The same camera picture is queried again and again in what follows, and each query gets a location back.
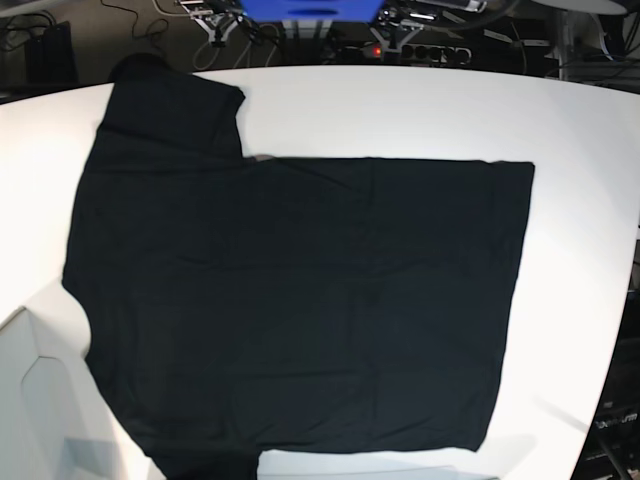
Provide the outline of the black equipment with white lettering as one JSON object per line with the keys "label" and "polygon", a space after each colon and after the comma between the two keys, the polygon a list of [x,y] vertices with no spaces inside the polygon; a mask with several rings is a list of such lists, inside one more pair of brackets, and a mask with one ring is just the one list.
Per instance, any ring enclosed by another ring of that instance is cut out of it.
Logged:
{"label": "black equipment with white lettering", "polygon": [[573,479],[639,477],[639,292],[627,294],[611,362]]}

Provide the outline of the black power strip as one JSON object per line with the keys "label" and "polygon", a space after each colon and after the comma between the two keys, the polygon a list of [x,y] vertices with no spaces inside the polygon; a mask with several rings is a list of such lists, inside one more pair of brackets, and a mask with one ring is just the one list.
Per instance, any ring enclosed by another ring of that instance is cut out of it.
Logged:
{"label": "black power strip", "polygon": [[349,60],[388,65],[464,68],[471,65],[472,51],[466,47],[405,44],[398,50],[385,49],[379,43],[349,46],[343,52]]}

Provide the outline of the blue box overhead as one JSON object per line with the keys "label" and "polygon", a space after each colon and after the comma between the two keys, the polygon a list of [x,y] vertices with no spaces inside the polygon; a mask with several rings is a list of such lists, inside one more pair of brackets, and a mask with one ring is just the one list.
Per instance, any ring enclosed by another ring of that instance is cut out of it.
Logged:
{"label": "blue box overhead", "polygon": [[244,12],[259,22],[331,20],[370,22],[383,0],[242,0]]}

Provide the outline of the black T-shirt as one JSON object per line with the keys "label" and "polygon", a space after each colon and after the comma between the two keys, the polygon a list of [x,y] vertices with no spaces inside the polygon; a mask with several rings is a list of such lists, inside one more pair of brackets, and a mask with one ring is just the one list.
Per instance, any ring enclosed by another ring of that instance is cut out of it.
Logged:
{"label": "black T-shirt", "polygon": [[528,222],[529,162],[255,160],[234,86],[122,61],[63,287],[98,390],[170,479],[267,450],[477,450]]}

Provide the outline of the white side table panel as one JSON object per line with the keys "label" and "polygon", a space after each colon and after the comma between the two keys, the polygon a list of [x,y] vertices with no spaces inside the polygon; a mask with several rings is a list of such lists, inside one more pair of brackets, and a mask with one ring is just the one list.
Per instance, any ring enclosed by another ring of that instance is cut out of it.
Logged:
{"label": "white side table panel", "polygon": [[1,326],[1,476],[149,479],[82,356],[20,308]]}

